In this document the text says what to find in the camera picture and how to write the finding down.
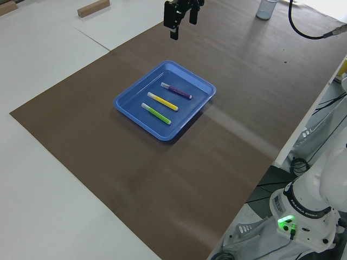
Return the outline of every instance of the yellow marker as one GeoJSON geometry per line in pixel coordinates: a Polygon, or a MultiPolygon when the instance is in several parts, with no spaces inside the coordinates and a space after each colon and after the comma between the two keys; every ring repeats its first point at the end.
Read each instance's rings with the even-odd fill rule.
{"type": "Polygon", "coordinates": [[[171,104],[170,102],[166,101],[165,99],[162,99],[159,96],[155,96],[153,93],[148,92],[147,96],[149,96],[150,98],[153,98],[154,100],[158,101],[159,103],[162,103],[163,105],[171,108],[174,111],[178,111],[177,106],[175,106],[174,104],[171,104]]]}

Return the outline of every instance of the yellow object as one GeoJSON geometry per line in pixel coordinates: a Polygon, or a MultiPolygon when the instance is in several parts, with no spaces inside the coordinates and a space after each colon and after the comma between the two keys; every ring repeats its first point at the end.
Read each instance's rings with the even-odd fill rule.
{"type": "Polygon", "coordinates": [[[341,68],[338,70],[336,76],[341,77],[342,74],[343,74],[344,72],[346,72],[346,71],[347,71],[347,58],[346,58],[345,61],[342,63],[342,66],[341,66],[341,68]]]}
{"type": "Polygon", "coordinates": [[[151,92],[147,93],[147,96],[149,96],[150,98],[153,98],[154,100],[158,101],[159,103],[171,108],[174,111],[178,111],[178,107],[175,106],[174,104],[171,104],[170,102],[166,101],[165,99],[162,99],[159,96],[155,96],[154,94],[152,94],[151,92]]]}

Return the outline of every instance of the wooden block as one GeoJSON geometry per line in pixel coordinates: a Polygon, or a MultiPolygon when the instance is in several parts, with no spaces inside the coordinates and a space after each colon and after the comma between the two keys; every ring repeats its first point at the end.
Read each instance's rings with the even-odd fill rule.
{"type": "Polygon", "coordinates": [[[79,17],[85,17],[105,7],[110,6],[110,0],[99,0],[77,10],[79,17]]]}
{"type": "Polygon", "coordinates": [[[7,14],[8,12],[11,12],[13,10],[16,10],[17,8],[17,4],[14,1],[4,3],[0,5],[0,16],[7,14]]]}

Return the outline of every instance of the purple marker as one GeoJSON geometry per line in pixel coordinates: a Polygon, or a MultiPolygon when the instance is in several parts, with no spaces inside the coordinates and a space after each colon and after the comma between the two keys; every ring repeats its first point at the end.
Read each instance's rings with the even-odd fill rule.
{"type": "Polygon", "coordinates": [[[178,95],[181,95],[181,96],[184,96],[186,97],[187,99],[191,99],[192,98],[192,95],[189,95],[183,91],[180,91],[179,89],[177,88],[173,88],[172,86],[162,82],[162,84],[160,84],[163,88],[167,88],[168,90],[172,91],[172,92],[175,92],[176,94],[178,95]]]}

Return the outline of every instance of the brown table covering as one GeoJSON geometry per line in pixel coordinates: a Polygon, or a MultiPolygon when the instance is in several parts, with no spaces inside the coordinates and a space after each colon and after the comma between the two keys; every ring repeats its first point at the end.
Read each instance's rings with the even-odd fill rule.
{"type": "MultiPolygon", "coordinates": [[[[269,21],[258,6],[206,1],[178,41],[159,24],[11,112],[164,260],[209,255],[347,53],[345,35],[297,35],[286,3],[269,21]],[[217,88],[170,142],[112,106],[163,60],[217,88]]],[[[293,19],[311,35],[340,26],[306,6],[293,19]]]]}

